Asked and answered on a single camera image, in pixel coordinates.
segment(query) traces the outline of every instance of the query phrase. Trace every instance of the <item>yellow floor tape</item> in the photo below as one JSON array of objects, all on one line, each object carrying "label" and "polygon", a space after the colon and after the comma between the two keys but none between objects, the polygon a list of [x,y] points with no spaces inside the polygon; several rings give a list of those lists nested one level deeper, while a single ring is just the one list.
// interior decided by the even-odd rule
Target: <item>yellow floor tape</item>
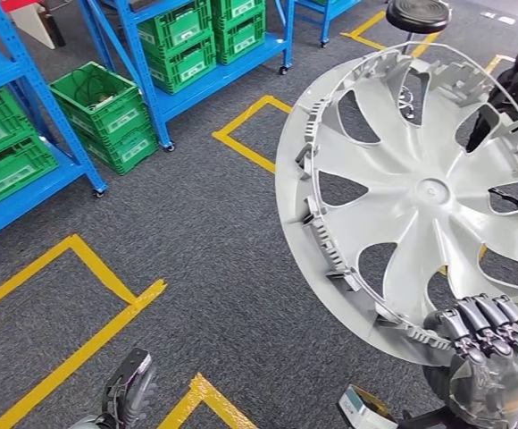
[{"label": "yellow floor tape", "polygon": [[120,282],[113,272],[87,246],[82,239],[78,235],[71,235],[2,284],[0,286],[0,300],[68,249],[72,249],[76,256],[79,257],[102,282],[105,288],[112,291],[128,305],[55,369],[52,373],[41,380],[33,390],[18,401],[13,407],[0,416],[0,429],[11,428],[27,415],[29,411],[46,398],[70,374],[79,369],[108,340],[120,332],[124,326],[128,324],[147,304],[156,299],[156,297],[163,292],[166,287],[165,283],[160,279],[148,287],[139,297],[136,297],[123,283]]},{"label": "yellow floor tape", "polygon": [[178,429],[201,403],[206,404],[231,429],[257,429],[199,373],[190,382],[190,391],[162,420],[158,429]]}]

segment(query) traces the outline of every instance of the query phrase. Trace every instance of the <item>hubcap spoke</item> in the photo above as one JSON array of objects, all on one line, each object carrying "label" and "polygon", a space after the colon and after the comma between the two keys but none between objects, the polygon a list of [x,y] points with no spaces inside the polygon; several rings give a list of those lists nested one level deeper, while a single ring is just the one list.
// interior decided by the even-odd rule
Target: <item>hubcap spoke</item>
[{"label": "hubcap spoke", "polygon": [[317,168],[370,188],[373,183],[389,184],[399,181],[404,168],[387,147],[365,147],[344,134],[321,123],[317,141],[319,153],[315,156]]},{"label": "hubcap spoke", "polygon": [[328,206],[325,220],[347,261],[358,269],[365,248],[397,242],[403,235],[414,213],[405,201],[405,194],[405,189],[374,188],[348,204]]},{"label": "hubcap spoke", "polygon": [[445,264],[438,235],[434,220],[414,212],[384,274],[384,299],[416,324],[433,311],[436,307],[427,296],[427,284]]}]

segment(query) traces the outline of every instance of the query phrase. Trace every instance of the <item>gray carpet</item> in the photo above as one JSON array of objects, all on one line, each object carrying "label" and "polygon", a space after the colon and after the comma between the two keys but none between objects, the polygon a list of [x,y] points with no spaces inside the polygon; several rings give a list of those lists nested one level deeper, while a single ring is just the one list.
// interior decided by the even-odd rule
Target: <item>gray carpet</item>
[{"label": "gray carpet", "polygon": [[[465,1],[452,6],[454,21],[436,41],[482,64],[518,52],[518,22],[486,20],[479,16],[486,8]],[[136,345],[159,366],[159,390],[141,427],[156,427],[197,372],[267,429],[344,427],[334,404],[348,383],[397,416],[438,406],[420,368],[372,349],[319,302],[281,231],[274,177],[211,137],[264,94],[291,105],[321,73],[370,52],[339,33],[383,7],[362,0],[341,15],[332,23],[327,49],[319,48],[317,29],[297,21],[288,76],[276,74],[279,59],[258,67],[169,122],[177,144],[171,154],[159,151],[125,177],[99,164],[110,186],[105,198],[92,198],[82,179],[0,231],[0,284],[73,233],[135,294],[157,278],[168,283],[17,427],[68,427],[98,412],[106,377]],[[24,38],[46,80],[96,58],[76,4],[55,16],[65,48],[49,51]],[[270,27],[276,24],[273,11],[269,17]],[[384,45],[405,38],[385,22],[364,36]],[[481,37],[484,44],[472,42]],[[432,49],[424,58],[436,55]],[[267,108],[233,137],[274,161],[284,121]],[[379,280],[388,256],[371,250],[368,276]],[[434,277],[433,288],[443,289],[444,281]],[[122,307],[71,254],[0,302],[0,415]],[[225,426],[199,406],[186,427]]]}]

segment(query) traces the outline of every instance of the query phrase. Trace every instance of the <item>wheel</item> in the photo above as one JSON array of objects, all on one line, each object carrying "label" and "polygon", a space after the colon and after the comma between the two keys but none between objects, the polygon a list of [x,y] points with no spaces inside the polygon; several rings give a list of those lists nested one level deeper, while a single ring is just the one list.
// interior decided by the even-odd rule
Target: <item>wheel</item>
[{"label": "wheel", "polygon": [[172,140],[170,140],[170,146],[164,147],[164,150],[165,150],[166,152],[174,152],[174,149],[175,149],[175,145],[174,144],[174,142]]}]

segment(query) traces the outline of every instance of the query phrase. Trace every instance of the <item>robotic hand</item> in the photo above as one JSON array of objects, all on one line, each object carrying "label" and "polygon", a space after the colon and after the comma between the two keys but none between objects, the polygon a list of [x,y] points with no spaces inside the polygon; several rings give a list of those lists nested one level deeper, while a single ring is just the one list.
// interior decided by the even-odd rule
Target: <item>robotic hand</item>
[{"label": "robotic hand", "polygon": [[142,409],[154,393],[156,367],[146,350],[134,348],[106,384],[102,414],[87,416],[69,429],[130,429],[145,415]]},{"label": "robotic hand", "polygon": [[450,367],[424,367],[430,385],[468,425],[518,425],[518,307],[510,297],[482,294],[427,317],[424,327],[451,341]]}]

